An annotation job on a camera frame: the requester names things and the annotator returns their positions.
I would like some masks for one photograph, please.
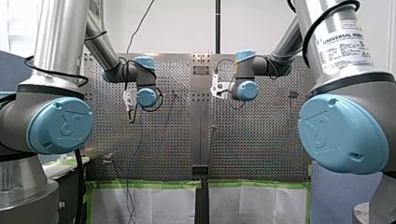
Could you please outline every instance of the wire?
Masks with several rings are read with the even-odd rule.
[[[80,224],[82,220],[82,207],[84,206],[84,168],[82,164],[81,154],[79,149],[75,150],[77,170],[78,170],[78,198],[77,198],[77,212],[75,224]]]
[[[134,106],[134,118],[132,119],[132,111],[128,111],[129,123],[134,123],[137,114],[137,104]]]
[[[148,69],[147,67],[143,66],[143,64],[141,64],[141,63],[139,63],[137,61],[134,61],[134,60],[128,60],[128,62],[134,63],[135,65],[140,66],[142,69],[150,72],[155,77],[155,79],[157,79],[157,75],[155,75],[155,73],[151,69]]]
[[[107,34],[107,31],[103,31],[103,32],[100,33],[99,35],[94,35],[94,36],[91,36],[91,37],[87,37],[87,38],[84,39],[84,41],[93,40],[93,39],[96,39],[97,37],[102,36],[102,35],[105,35],[105,34]]]
[[[218,63],[216,63],[216,65],[215,65],[215,73],[218,73],[219,72],[219,65],[221,64],[221,63],[223,63],[223,62],[231,62],[231,63],[235,63],[235,61],[234,60],[231,60],[231,59],[221,59]]]
[[[279,73],[277,72],[276,66],[274,65],[274,62],[272,61],[270,56],[268,55],[257,55],[257,56],[264,58],[264,60],[271,65],[272,69],[275,72],[275,76],[269,76],[269,78],[271,78],[272,80],[276,80],[279,77]]]
[[[327,17],[332,14],[337,8],[343,7],[346,5],[355,5],[355,11],[358,11],[359,8],[361,7],[361,3],[358,0],[346,0],[344,2],[340,2],[336,4],[335,6],[329,7],[326,11],[324,11],[316,21],[312,23],[312,25],[309,27],[308,31],[306,32],[305,38],[304,38],[304,43],[303,43],[303,58],[305,61],[306,66],[309,68],[309,61],[308,61],[308,45],[309,41],[311,40],[312,35],[318,28],[318,26],[321,25],[323,21],[327,19]]]
[[[293,11],[294,13],[296,13],[296,7],[295,7],[294,4],[291,2],[291,0],[288,0],[288,5],[289,5],[291,11]]]
[[[36,70],[38,72],[42,72],[48,75],[55,75],[55,76],[59,76],[59,77],[71,77],[71,78],[78,78],[78,79],[82,79],[83,82],[79,83],[78,86],[79,87],[83,87],[85,85],[87,85],[87,83],[90,81],[87,77],[81,76],[81,75],[71,75],[71,74],[66,74],[66,73],[62,73],[62,72],[56,72],[56,71],[49,71],[49,70],[45,70],[42,68],[38,68],[36,66],[34,66],[33,64],[31,64],[30,62],[33,60],[35,56],[30,56],[24,59],[24,64],[26,64],[26,66],[32,68],[33,70]]]
[[[155,0],[152,0],[152,1],[151,1],[151,3],[150,3],[149,6],[148,6],[148,9],[146,10],[145,14],[143,15],[142,19],[140,20],[139,25],[137,26],[136,30],[135,30],[134,33],[132,34],[131,40],[130,40],[129,45],[128,45],[128,49],[126,50],[126,53],[129,53],[129,49],[131,48],[132,42],[134,41],[134,36],[135,36],[135,35],[137,34],[137,32],[139,31],[140,26],[142,25],[143,21],[145,20],[146,16],[148,15],[149,10],[151,9],[151,6],[152,6],[152,4],[153,4],[154,2],[155,2]]]

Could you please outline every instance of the black cable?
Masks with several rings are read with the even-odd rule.
[[[17,93],[12,93],[0,99],[0,104],[5,103],[7,101],[14,101],[17,99]]]
[[[128,177],[126,177],[127,175],[124,175],[124,177],[122,177],[122,175],[120,174],[120,167],[112,160],[111,164],[113,165],[114,169],[116,170],[117,176],[119,177],[119,179],[126,179],[126,200],[125,200],[125,204],[126,204],[126,208],[128,210],[128,213],[130,215],[130,217],[134,214],[134,201],[132,201],[132,206],[133,206],[133,210],[131,211],[131,208],[129,207],[128,204],[128,199],[129,197],[131,197],[132,199],[132,194],[129,191],[129,182],[128,182]]]
[[[292,0],[288,0],[288,5],[291,9],[291,11],[293,11],[294,13],[296,13],[296,7],[294,6],[294,4],[291,2]]]
[[[215,65],[215,73],[218,73],[219,72],[219,66],[220,66],[220,64],[221,63],[223,63],[223,62],[231,62],[231,63],[235,63],[235,61],[234,60],[232,60],[232,59],[221,59],[218,63],[216,63],[216,65]]]
[[[128,111],[129,123],[134,123],[134,121],[136,120],[136,114],[137,114],[137,104],[134,106],[134,118],[133,119],[132,119],[131,111]]]
[[[82,164],[81,154],[79,149],[75,150],[77,170],[78,170],[78,198],[77,198],[77,212],[75,224],[80,224],[82,220],[82,208],[84,206],[84,168]]]
[[[155,77],[155,79],[157,79],[157,75],[155,75],[155,73],[151,69],[148,69],[147,67],[143,66],[143,64],[141,64],[141,63],[139,63],[137,61],[134,61],[134,60],[128,60],[128,62],[134,63],[135,65],[140,66],[142,69],[150,72]]]
[[[151,112],[157,111],[163,105],[163,92],[159,88],[157,88],[157,91],[160,93],[160,97],[161,97],[160,104],[157,105],[154,109],[147,109],[147,108],[141,106],[142,110],[151,113]]]
[[[137,32],[139,31],[140,26],[142,25],[143,21],[145,20],[146,16],[148,15],[149,10],[151,9],[151,6],[152,6],[152,4],[154,3],[154,1],[155,1],[155,0],[152,0],[152,1],[151,1],[151,3],[150,3],[149,6],[148,6],[148,9],[146,10],[145,14],[143,15],[142,19],[140,20],[139,25],[137,26],[136,30],[135,30],[134,33],[132,34],[131,40],[130,40],[129,45],[128,45],[128,49],[126,50],[126,53],[129,53],[129,49],[131,48],[132,42],[134,41],[134,36],[135,36],[135,35],[137,34]]]
[[[35,56],[30,56],[24,59],[24,64],[26,64],[26,66],[32,68],[33,70],[36,70],[38,72],[42,72],[48,75],[55,75],[55,76],[59,76],[59,77],[71,77],[71,78],[78,78],[78,79],[82,79],[83,82],[78,84],[79,87],[83,87],[85,86],[90,80],[87,77],[81,76],[81,75],[71,75],[71,74],[67,74],[67,73],[62,73],[62,72],[56,72],[56,71],[49,71],[49,70],[45,70],[39,67],[34,66],[33,64],[30,63],[30,61],[33,60]]]
[[[128,60],[126,60],[125,58],[123,58],[123,57],[119,57],[119,58],[124,60],[124,63],[122,64],[122,68],[121,68],[121,75],[125,82],[124,91],[126,91],[128,89],[129,63],[128,63]]]
[[[355,11],[358,11],[359,8],[361,7],[361,3],[358,0],[346,0],[344,2],[340,2],[335,6],[329,7],[326,11],[324,11],[314,23],[309,27],[308,31],[306,32],[305,38],[304,38],[304,43],[303,43],[303,58],[305,61],[306,66],[309,67],[309,61],[308,61],[308,45],[309,41],[314,34],[315,30],[318,28],[318,26],[321,25],[323,21],[327,19],[327,17],[332,14],[337,8],[343,7],[346,5],[355,5]]]
[[[97,37],[105,35],[105,34],[107,34],[107,31],[103,31],[99,35],[94,35],[94,36],[91,36],[91,37],[87,37],[87,38],[84,39],[84,41],[90,41],[90,40],[96,39]]]

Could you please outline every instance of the perforated metal panel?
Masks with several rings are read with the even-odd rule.
[[[127,59],[134,56],[123,55]],[[191,56],[154,58],[163,105],[152,113],[139,109],[135,124],[129,124],[122,101],[124,84],[103,81],[99,65],[90,54],[85,56],[85,74],[94,86],[86,94],[95,122],[86,146],[92,158],[87,169],[89,179],[191,179]],[[103,163],[103,157],[109,154],[112,162]]]
[[[132,59],[137,55],[122,56]],[[211,64],[207,64],[213,66],[226,57],[234,56],[210,55]],[[228,101],[213,97],[207,100],[210,75],[192,72],[197,62],[190,54],[156,54],[154,59],[163,106],[154,113],[139,110],[136,123],[129,124],[122,101],[124,84],[104,82],[99,65],[91,55],[85,56],[85,75],[92,84],[91,90],[85,90],[86,100],[92,105],[95,119],[92,137],[86,144],[86,153],[92,158],[87,169],[90,180],[191,179],[192,164],[198,161],[205,165],[207,152],[209,178],[308,178],[310,159],[296,127],[307,73],[301,58],[288,77],[257,77],[260,96],[239,110],[233,110]],[[233,73],[231,63],[222,63],[220,81],[229,81]],[[299,96],[289,98],[291,91]],[[204,144],[207,133],[209,145]],[[112,162],[103,163],[103,157],[109,154]]]
[[[308,70],[301,58],[287,77],[272,80],[256,77],[259,97],[238,110],[217,98],[209,113],[209,178],[305,181],[309,157],[301,145],[297,121],[304,103],[304,80]],[[220,81],[230,81],[232,63],[219,67]],[[297,91],[298,97],[290,98]],[[232,102],[235,107],[241,103]]]

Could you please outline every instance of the silver robot arm segment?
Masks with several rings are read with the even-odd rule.
[[[232,97],[240,101],[252,101],[259,94],[255,76],[278,78],[291,72],[291,64],[301,51],[303,38],[297,17],[290,24],[276,49],[270,55],[256,55],[252,49],[236,53],[235,85]]]

